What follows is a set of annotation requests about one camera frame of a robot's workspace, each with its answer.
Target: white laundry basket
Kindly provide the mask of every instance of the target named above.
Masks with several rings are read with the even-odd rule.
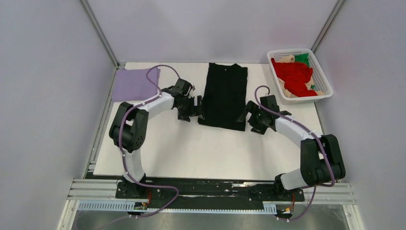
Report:
[[[306,54],[306,53],[309,54],[309,65],[311,68],[313,68],[313,81],[315,82],[315,91],[322,91],[322,92],[324,92],[325,95],[312,96],[312,97],[288,98],[282,92],[282,88],[281,88],[281,85],[279,84],[278,77],[276,76],[275,68],[272,65],[271,58],[274,58],[275,61],[278,61],[282,57],[290,55],[290,54],[299,55],[299,54]],[[267,56],[268,56],[269,65],[271,66],[273,80],[275,81],[275,84],[277,85],[282,104],[315,102],[322,98],[331,97],[333,95],[333,89],[331,88],[330,83],[328,82],[326,76],[324,75],[324,72],[321,69],[320,64],[318,63],[315,55],[313,54],[313,52],[310,49],[306,49],[306,48],[278,49],[278,50],[269,51]]]

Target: black t-shirt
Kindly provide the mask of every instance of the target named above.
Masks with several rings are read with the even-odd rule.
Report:
[[[248,68],[209,63],[203,96],[205,119],[200,125],[245,131],[245,122],[237,122],[244,112]]]

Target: tabletop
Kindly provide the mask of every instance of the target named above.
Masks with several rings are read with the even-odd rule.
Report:
[[[161,63],[127,63],[125,68],[147,69],[157,64]],[[164,64],[172,66],[181,78],[196,87],[194,95],[203,95],[208,63]],[[248,67],[246,102],[255,101],[254,90],[258,86],[268,85],[281,111],[289,111],[310,130],[322,133],[314,103],[283,105],[279,102],[269,64],[239,65]],[[175,73],[166,67],[160,69],[159,86],[174,85]],[[266,89],[261,89],[258,97],[266,93]],[[124,172],[120,152],[108,135],[119,104],[114,103],[111,109],[94,175],[122,175]],[[270,128],[265,135],[250,130],[248,123],[246,131],[241,132],[202,126],[196,117],[191,117],[190,123],[179,121],[176,109],[165,111],[148,122],[141,148],[144,171],[154,177],[273,180],[278,174],[300,167],[300,150],[287,137]]]

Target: folded purple towel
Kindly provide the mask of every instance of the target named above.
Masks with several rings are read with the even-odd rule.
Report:
[[[146,78],[149,69],[118,70],[112,95],[113,102],[142,101],[157,94],[157,88]],[[155,68],[148,74],[158,84],[160,69]]]

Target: gray wall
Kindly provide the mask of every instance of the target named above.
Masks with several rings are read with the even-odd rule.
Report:
[[[368,230],[405,229],[406,1],[348,1],[316,53],[334,95],[317,103],[338,136]]]
[[[119,61],[267,63],[310,48],[336,0],[89,0]]]
[[[55,229],[113,65],[77,0],[0,1],[0,229]]]

